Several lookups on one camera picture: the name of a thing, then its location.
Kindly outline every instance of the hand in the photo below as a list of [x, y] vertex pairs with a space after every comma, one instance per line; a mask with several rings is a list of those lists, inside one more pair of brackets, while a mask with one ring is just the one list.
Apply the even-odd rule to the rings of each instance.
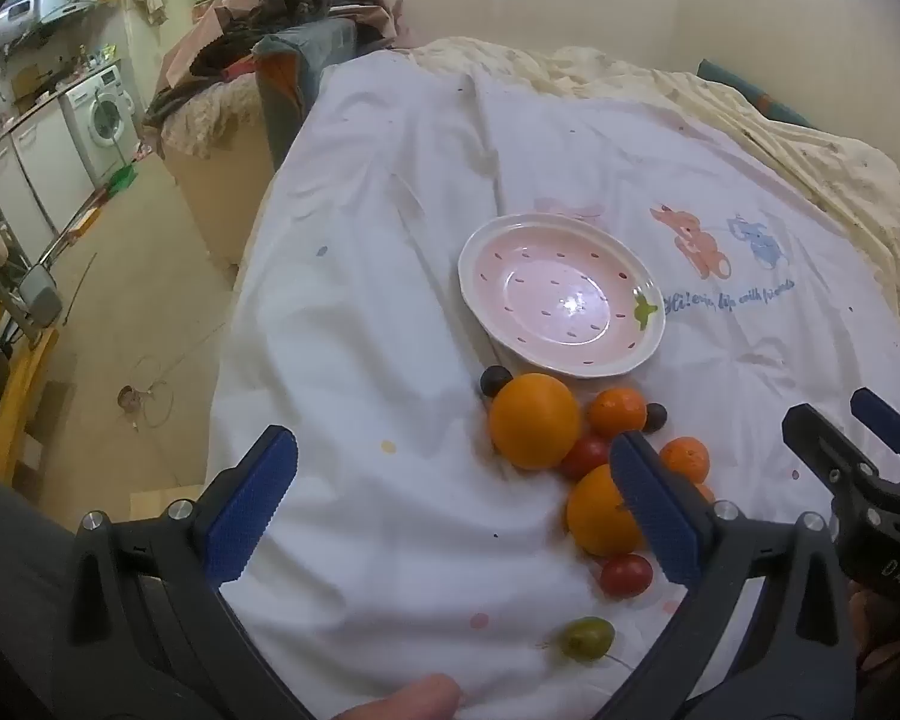
[[460, 699], [457, 683], [445, 674], [431, 674], [389, 698], [348, 709], [334, 720], [453, 720]]
[[[874, 647], [872, 645], [874, 637], [884, 638], [879, 630], [874, 630], [874, 623], [894, 625], [898, 628], [898, 637]], [[850, 624], [857, 643], [860, 672], [869, 674], [884, 666], [895, 667], [895, 659], [900, 655], [900, 609], [897, 604], [852, 581]]]

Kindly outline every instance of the metal screw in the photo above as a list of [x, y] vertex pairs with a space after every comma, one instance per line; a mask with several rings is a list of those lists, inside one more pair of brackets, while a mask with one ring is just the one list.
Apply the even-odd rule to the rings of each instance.
[[740, 509], [732, 501], [717, 501], [713, 505], [713, 514], [716, 514], [720, 519], [730, 521], [740, 516]]
[[87, 512], [80, 521], [80, 525], [87, 528], [88, 531], [96, 531], [103, 525], [103, 512]]
[[800, 516], [800, 522], [803, 523], [805, 528], [809, 528], [811, 531], [821, 531], [823, 528], [826, 528], [826, 519], [823, 519], [816, 512], [804, 512]]
[[194, 504], [192, 501], [188, 501], [185, 498], [173, 501], [173, 503], [167, 507], [167, 514], [170, 514], [170, 519], [186, 519], [193, 512]]

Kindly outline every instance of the white plate rim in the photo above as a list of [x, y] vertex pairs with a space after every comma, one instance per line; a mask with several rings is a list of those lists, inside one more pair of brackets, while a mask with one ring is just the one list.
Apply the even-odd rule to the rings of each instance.
[[[509, 341], [506, 338], [506, 333], [501, 332], [498, 327], [493, 325], [491, 320], [488, 320], [487, 317], [482, 314], [482, 311], [478, 308], [480, 301], [477, 300], [477, 296], [475, 295], [471, 284], [473, 284], [472, 276], [476, 272], [478, 253], [484, 249], [488, 242], [519, 227], [547, 227], [550, 229], [575, 233], [596, 247], [600, 247], [602, 250], [605, 250], [620, 259], [631, 273], [640, 279], [642, 282], [639, 285], [640, 289], [647, 295], [647, 299], [652, 300], [652, 303], [659, 306], [659, 309], [653, 314], [653, 316], [656, 317], [655, 320], [652, 320], [652, 327], [654, 328], [653, 332], [644, 333], [643, 340], [640, 341], [634, 350], [631, 351], [629, 355], [626, 355], [626, 357], [617, 360], [614, 364], [604, 363], [602, 365], [596, 365], [595, 367], [586, 367], [586, 369], [582, 367], [561, 367], [560, 365], [554, 365], [552, 362], [540, 359], [538, 356], [521, 350], [515, 341]], [[625, 373], [631, 372], [631, 370], [634, 370], [639, 365], [643, 365], [644, 362], [647, 362], [658, 349], [660, 341], [663, 339], [663, 330], [666, 326], [663, 292], [658, 285], [656, 285], [653, 277], [650, 276], [650, 271], [647, 269], [647, 266], [643, 264], [643, 261], [640, 260], [634, 252], [610, 233], [607, 233], [598, 227], [594, 227], [592, 224], [588, 224], [585, 221], [576, 220], [576, 218], [540, 212], [507, 214], [502, 217], [492, 218], [490, 221], [487, 221], [474, 230], [466, 240], [466, 243], [463, 245], [463, 249], [460, 252], [460, 256], [457, 259], [457, 276], [458, 279], [460, 279], [463, 302], [466, 303], [473, 316], [477, 317], [477, 321], [480, 322], [481, 327], [487, 332], [487, 335], [490, 335], [495, 341], [498, 341], [498, 343], [501, 343], [503, 346], [506, 346], [506, 348], [514, 351], [514, 353], [527, 362], [543, 368], [543, 370], [562, 373], [577, 379], [602, 379], [607, 376], [622, 376]]]

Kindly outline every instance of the white cabinet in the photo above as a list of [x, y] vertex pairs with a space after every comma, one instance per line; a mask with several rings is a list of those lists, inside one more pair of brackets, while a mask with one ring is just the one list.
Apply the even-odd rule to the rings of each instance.
[[11, 134], [17, 156], [50, 221], [66, 229], [93, 194], [59, 100], [47, 103]]
[[0, 211], [26, 259], [35, 263], [55, 235], [26, 183], [10, 135], [0, 138]]

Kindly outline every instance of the red cherry tomato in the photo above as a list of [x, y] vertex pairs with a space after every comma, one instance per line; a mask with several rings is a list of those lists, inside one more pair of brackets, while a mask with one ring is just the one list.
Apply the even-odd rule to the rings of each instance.
[[642, 555], [611, 557], [600, 572], [600, 589], [611, 598], [634, 598], [653, 581], [653, 566]]
[[583, 436], [577, 440], [563, 460], [559, 472], [575, 482], [583, 479], [597, 466], [603, 466], [610, 459], [610, 445], [600, 436]]

